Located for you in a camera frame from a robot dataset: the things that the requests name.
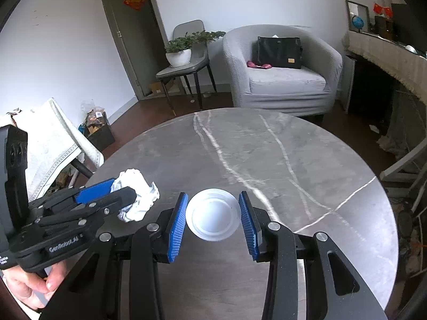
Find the globe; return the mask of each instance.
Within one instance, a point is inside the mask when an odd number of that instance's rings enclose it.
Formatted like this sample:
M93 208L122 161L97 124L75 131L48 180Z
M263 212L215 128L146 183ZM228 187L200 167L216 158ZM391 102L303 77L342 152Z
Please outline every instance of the globe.
M364 22L364 21L363 21L363 19L362 19L362 18L360 18L358 15L355 15L355 16L351 19L351 21L352 21L352 23L353 23L353 25L354 25L354 27L355 27L356 29L361 30L361 29L363 29L363 27L365 26L365 22Z

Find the plastic lid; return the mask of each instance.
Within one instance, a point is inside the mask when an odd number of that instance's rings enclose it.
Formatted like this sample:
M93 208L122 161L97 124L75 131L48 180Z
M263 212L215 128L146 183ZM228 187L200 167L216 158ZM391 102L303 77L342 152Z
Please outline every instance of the plastic lid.
M238 200L221 189L203 190L187 206L185 218L190 230L205 241L222 241L240 225Z

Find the floor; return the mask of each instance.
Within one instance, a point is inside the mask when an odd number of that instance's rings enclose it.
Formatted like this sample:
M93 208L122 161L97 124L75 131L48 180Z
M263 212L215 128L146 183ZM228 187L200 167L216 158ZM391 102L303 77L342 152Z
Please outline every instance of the floor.
M177 116L198 111L197 99L195 102L191 102L191 100L193 98L190 95L171 96ZM206 110L233 107L230 93L210 95L203 99L203 104ZM153 98L136 103L112 124L112 131L116 142L102 151L105 159L109 158L134 137L173 118L174 115L165 98ZM336 101L332 110L324 116L323 121L320 121L316 117L310 117L307 120L322 126L347 143L364 159L377 176L396 161L394 155L384 152L379 148L376 141L380 135L369 128L369 125L380 127L379 122L346 114L339 101ZM91 164L87 166L94 171ZM87 179L84 176L79 175L75 186L84 185L86 181ZM402 299L402 291L403 286L396 285L386 310L387 314L391 314L398 307Z

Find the gray door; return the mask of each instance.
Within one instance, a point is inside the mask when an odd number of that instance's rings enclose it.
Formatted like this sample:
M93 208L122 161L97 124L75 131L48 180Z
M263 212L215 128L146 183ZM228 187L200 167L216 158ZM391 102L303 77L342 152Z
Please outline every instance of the gray door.
M125 0L102 0L108 23L129 80L138 99L151 93L148 85L168 67L164 43L150 0L140 10Z

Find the marble tabletop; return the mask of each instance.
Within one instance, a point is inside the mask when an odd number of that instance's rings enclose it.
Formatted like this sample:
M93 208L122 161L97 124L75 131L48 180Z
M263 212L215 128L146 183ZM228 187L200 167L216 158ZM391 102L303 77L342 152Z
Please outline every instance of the marble tabletop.
M160 199L139 223L107 218L100 232L121 236L155 221L208 188L234 196L246 190L253 206L293 232L326 232L385 308L396 276L398 239L387 196L366 163L344 142L302 119L266 110L229 108L175 118L123 146L88 185L139 169ZM300 267L299 317L305 291ZM159 264L166 319L259 320L268 264L248 253L243 229L207 242L185 229L176 262Z

